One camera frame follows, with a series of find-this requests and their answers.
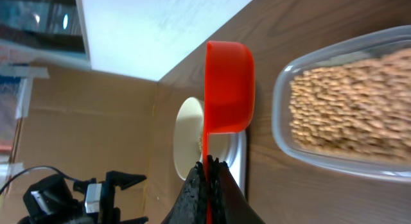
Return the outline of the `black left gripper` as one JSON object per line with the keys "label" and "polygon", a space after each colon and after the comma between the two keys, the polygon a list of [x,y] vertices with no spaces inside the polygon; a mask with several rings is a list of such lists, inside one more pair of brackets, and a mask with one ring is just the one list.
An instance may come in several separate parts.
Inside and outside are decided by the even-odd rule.
{"label": "black left gripper", "polygon": [[[128,189],[146,180],[145,175],[128,174],[119,171],[106,173],[106,183],[111,187]],[[98,183],[95,178],[84,182],[75,182],[73,190],[86,195],[89,184],[102,184],[100,212],[87,214],[84,201],[73,198],[63,176],[54,174],[29,186],[23,196],[23,202],[29,213],[21,218],[18,224],[86,224],[86,223],[119,223],[121,211],[103,199],[103,182]],[[145,224],[148,217],[143,216],[131,220],[121,221],[120,224]]]}

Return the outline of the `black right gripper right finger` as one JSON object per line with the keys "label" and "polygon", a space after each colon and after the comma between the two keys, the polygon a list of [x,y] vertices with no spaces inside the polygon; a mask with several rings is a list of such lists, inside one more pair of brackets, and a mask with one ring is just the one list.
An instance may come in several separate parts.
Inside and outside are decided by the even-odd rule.
{"label": "black right gripper right finger", "polygon": [[247,203],[225,161],[210,156],[210,203],[213,224],[264,224]]}

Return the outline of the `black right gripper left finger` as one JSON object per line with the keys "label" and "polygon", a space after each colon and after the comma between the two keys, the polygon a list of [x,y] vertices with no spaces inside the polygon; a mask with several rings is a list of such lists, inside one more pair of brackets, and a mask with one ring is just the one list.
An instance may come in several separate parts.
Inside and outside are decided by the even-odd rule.
{"label": "black right gripper left finger", "polygon": [[206,224],[207,185],[203,164],[196,162],[162,224]]}

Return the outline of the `red plastic measuring scoop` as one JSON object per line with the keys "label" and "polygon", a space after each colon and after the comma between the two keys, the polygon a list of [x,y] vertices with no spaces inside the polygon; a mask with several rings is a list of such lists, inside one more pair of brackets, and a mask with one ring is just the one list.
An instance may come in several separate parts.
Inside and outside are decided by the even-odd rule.
{"label": "red plastic measuring scoop", "polygon": [[207,43],[204,78],[203,169],[207,180],[207,224],[211,222],[210,155],[211,134],[244,131],[254,112],[255,74],[252,54],[238,42]]}

